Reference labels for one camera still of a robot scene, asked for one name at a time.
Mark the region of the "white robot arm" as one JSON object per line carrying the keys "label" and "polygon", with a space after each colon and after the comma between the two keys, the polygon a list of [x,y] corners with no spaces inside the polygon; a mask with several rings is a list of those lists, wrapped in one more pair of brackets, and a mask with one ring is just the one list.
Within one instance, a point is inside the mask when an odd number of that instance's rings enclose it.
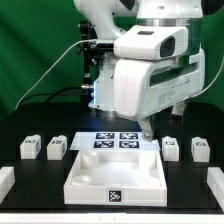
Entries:
{"label": "white robot arm", "polygon": [[202,18],[224,0],[73,1],[96,32],[86,50],[100,66],[90,107],[138,122],[152,140],[152,115],[171,107],[180,118],[202,92]]}

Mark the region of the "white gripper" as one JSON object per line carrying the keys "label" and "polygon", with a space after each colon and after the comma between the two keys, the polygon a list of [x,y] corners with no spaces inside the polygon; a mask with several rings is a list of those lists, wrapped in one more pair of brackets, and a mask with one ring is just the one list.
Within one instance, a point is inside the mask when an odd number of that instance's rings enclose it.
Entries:
{"label": "white gripper", "polygon": [[145,141],[153,140],[151,122],[146,117],[175,104],[169,116],[169,125],[181,126],[187,106],[183,100],[199,93],[203,88],[205,54],[202,49],[198,54],[190,56],[189,65],[181,69],[175,78],[151,84],[153,77],[174,74],[172,65],[172,59],[156,62],[120,59],[115,67],[115,111],[120,117],[140,120],[142,138]]}

